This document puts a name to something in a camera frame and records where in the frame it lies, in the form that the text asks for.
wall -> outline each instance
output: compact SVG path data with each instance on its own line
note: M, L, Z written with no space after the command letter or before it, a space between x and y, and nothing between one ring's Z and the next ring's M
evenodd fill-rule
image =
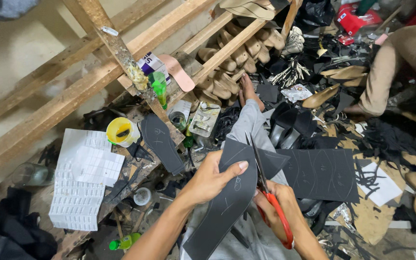
M109 17L116 15L123 8L130 6L134 2L136 0L101 1ZM129 42L184 2L185 0L167 0L154 9L151 14L148 14L122 33L124 42ZM213 20L210 9L214 9L214 6L202 12L181 30L171 35L153 52L156 54L170 54L183 45ZM11 91L18 80L31 73L38 66L84 35L84 30L79 26L61 0L44 0L19 20L0 22L0 94ZM100 62L92 54L89 55L84 61L74 64L66 72L50 82L35 96L26 99L18 107L7 112L0 118L0 137L10 132L12 127L24 120L33 111L71 85L91 68L98 65L100 65ZM20 151L19 157L8 158L8 163L0 169L0 182L17 165L41 151L54 139L63 136L66 127L80 128L81 118L84 113L109 103L122 91L123 88L115 80L46 133L36 144L29 149Z

red scissors handle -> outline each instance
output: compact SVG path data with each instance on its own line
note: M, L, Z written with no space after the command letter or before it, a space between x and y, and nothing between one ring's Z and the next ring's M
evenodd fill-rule
M290 229L290 226L288 225L288 221L286 220L285 214L283 213L283 210L280 207L279 202L277 201L277 198L272 193L263 192L263 194L266 196L269 203L277 211L277 214L279 215L279 218L280 218L280 222L283 225L283 229L284 229L285 234L286 234L286 242L281 241L282 245L286 249L292 249L293 248L293 233L292 233L292 230ZM261 214L264 222L270 227L270 224L266 221L266 215L264 214L264 211L259 206L257 206L257 208L258 208L259 214Z

fingernail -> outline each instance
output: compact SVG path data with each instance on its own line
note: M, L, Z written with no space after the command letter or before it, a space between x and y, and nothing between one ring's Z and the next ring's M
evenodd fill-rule
M245 169L245 168L247 168L248 167L248 162L247 161L241 161L240 163L239 163L239 167L240 167L240 169Z

pink insole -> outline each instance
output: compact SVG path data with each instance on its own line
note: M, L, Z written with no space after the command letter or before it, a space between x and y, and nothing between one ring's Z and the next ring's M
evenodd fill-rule
M181 64L179 64L175 58L169 56L168 54L161 54L157 57L166 65L168 73L173 76L183 91L188 92L194 89L195 84L193 80L186 74L186 72L182 69Z

yellow glue container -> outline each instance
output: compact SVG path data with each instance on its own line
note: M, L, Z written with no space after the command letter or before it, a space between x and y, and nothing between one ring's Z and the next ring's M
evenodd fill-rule
M137 125L125 117L115 118L107 126L107 138L113 144L129 147L140 137Z

